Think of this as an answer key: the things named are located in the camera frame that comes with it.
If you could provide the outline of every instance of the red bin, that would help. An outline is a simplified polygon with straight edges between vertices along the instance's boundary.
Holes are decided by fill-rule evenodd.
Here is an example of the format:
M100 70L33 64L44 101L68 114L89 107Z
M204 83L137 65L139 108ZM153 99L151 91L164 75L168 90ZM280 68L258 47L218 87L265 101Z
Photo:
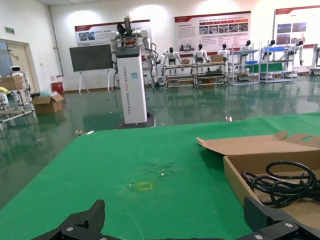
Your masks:
M65 92L62 81L51 83L51 90L52 92L57 91L60 95L62 95Z

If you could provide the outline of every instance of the black robotic claw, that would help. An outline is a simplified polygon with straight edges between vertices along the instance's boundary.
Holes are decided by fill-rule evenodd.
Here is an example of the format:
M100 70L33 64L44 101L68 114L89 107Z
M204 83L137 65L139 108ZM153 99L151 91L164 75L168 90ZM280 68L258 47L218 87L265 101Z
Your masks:
M244 198L243 213L244 220L253 233L237 240L320 240L319 230L301 224L283 210L262 206L251 196ZM104 223L105 201L97 200L89 210L71 214L59 227L33 240L120 240L101 234ZM190 240L223 239L190 238Z

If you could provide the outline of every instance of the green table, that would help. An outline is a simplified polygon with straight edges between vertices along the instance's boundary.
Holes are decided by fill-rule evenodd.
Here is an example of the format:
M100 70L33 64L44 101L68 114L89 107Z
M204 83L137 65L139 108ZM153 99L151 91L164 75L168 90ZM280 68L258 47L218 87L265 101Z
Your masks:
M106 202L102 232L123 240L236 239L250 233L242 206L222 155L196 137L320 135L319 122L320 113L309 113L80 136L2 209L0 239L36 237L97 199Z

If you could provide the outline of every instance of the exit sign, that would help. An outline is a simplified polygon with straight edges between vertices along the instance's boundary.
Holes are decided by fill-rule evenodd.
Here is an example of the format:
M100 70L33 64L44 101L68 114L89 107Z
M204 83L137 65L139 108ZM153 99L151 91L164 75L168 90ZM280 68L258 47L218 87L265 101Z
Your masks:
M11 27L4 27L4 30L5 30L5 32L6 33L8 33L8 34L15 34L15 30L13 29L13 28L11 28Z

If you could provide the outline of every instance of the pipe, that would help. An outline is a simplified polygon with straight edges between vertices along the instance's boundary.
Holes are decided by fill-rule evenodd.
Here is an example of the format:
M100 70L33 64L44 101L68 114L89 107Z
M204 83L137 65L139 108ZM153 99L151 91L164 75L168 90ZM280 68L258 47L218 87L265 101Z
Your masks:
M60 70L61 70L61 74L57 75L56 77L57 78L61 78L65 74L64 74L64 69L62 67L61 56L60 56L60 51L59 51L58 41L57 41L57 35L56 35L56 30L55 30L55 25L54 25L54 19L52 17L52 12L51 12L51 6L48 5L48 8L49 8L49 16L50 16L50 20L51 20L51 26L52 26L52 32L53 32L53 38L54 38L54 44L55 44L55 47L53 49L56 50L56 55L58 57L58 62L59 62Z

